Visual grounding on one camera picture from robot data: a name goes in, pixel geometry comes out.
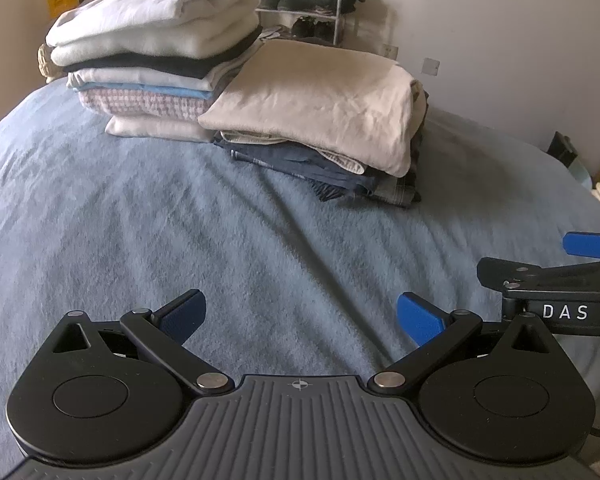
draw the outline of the metal pin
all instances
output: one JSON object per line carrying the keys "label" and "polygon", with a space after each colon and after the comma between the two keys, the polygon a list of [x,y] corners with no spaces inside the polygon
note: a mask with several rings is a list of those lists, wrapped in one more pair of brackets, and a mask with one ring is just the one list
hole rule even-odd
{"label": "metal pin", "polygon": [[398,388],[405,381],[404,375],[398,372],[380,372],[374,377],[374,382],[381,388]]}
{"label": "metal pin", "polygon": [[209,372],[200,375],[196,382],[198,383],[198,386],[204,390],[217,390],[218,388],[226,386],[229,382],[229,378],[221,373]]}

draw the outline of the bedspread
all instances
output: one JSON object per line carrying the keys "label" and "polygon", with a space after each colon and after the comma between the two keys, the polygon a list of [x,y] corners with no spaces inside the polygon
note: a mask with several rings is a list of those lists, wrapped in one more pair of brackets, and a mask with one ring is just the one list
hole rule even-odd
{"label": "bedspread", "polygon": [[[6,398],[69,310],[118,319],[199,288],[206,322],[185,346],[235,379],[366,381],[414,348],[396,321],[400,293],[495,320],[482,256],[573,264],[565,232],[600,231],[600,204],[559,162],[434,108],[422,202],[401,210],[320,203],[305,182],[232,164],[212,144],[107,135],[65,83],[0,122],[0,476],[20,459]],[[600,340],[561,342],[598,396]]]}

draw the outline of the folded white garment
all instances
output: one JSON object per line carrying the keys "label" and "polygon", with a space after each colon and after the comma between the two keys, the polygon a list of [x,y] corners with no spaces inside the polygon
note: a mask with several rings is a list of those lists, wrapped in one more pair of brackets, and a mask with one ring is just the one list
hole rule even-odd
{"label": "folded white garment", "polygon": [[213,18],[201,18],[176,27],[130,28],[58,46],[51,59],[68,66],[88,59],[135,52],[148,56],[204,59],[234,46],[258,26],[257,0],[225,9]]}
{"label": "folded white garment", "polygon": [[[234,144],[278,144],[285,142],[288,139],[281,137],[269,136],[267,134],[249,134],[247,132],[220,132],[222,138],[227,142],[233,142]],[[340,166],[343,170],[350,171],[358,175],[365,173],[366,165],[361,164],[359,161],[349,158],[348,156],[341,155],[339,153],[328,152],[327,150],[320,150],[314,146],[309,146],[319,152],[324,158]]]}
{"label": "folded white garment", "polygon": [[262,46],[261,41],[256,41],[241,56],[211,69],[204,78],[195,79],[166,72],[159,72],[150,68],[83,68],[69,73],[67,87],[80,89],[88,83],[125,83],[142,84],[151,86],[168,86],[172,88],[186,88],[212,92],[218,82],[229,72],[238,68],[255,54]]}
{"label": "folded white garment", "polygon": [[205,130],[195,121],[179,121],[150,115],[113,116],[105,131],[117,137],[157,137],[192,142],[211,142],[215,134],[215,131]]}
{"label": "folded white garment", "polygon": [[68,10],[46,35],[46,44],[59,46],[127,28],[173,27],[208,18],[239,0],[95,0]]}
{"label": "folded white garment", "polygon": [[425,112],[422,85],[395,61],[270,40],[198,122],[211,130],[294,140],[402,177]]}

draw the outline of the stack of folded clothes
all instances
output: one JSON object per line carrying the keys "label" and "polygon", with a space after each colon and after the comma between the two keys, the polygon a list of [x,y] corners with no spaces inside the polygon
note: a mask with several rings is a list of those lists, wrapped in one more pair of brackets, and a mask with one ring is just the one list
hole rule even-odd
{"label": "stack of folded clothes", "polygon": [[261,45],[260,0],[95,0],[46,37],[84,107],[107,132],[210,141],[198,124]]}
{"label": "stack of folded clothes", "polygon": [[302,178],[323,201],[408,207],[426,111],[421,83],[395,61],[272,40],[198,120],[234,159]]}

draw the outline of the blue folded garment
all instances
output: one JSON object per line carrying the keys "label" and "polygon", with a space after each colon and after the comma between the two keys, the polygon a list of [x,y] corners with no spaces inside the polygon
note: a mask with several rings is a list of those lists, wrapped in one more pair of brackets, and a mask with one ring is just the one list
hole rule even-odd
{"label": "blue folded garment", "polygon": [[313,148],[297,142],[277,144],[239,144],[216,139],[214,143],[226,150],[236,150],[272,165],[283,173],[302,175],[307,179],[337,186],[352,195],[371,195],[378,186],[377,175],[358,175],[327,160]]}
{"label": "blue folded garment", "polygon": [[153,86],[142,83],[86,83],[73,90],[81,92],[91,88],[116,88],[121,90],[145,90],[156,94],[173,95],[176,97],[194,97],[196,99],[211,99],[213,92],[203,92],[202,90],[191,90],[189,88],[176,88],[174,86]]}

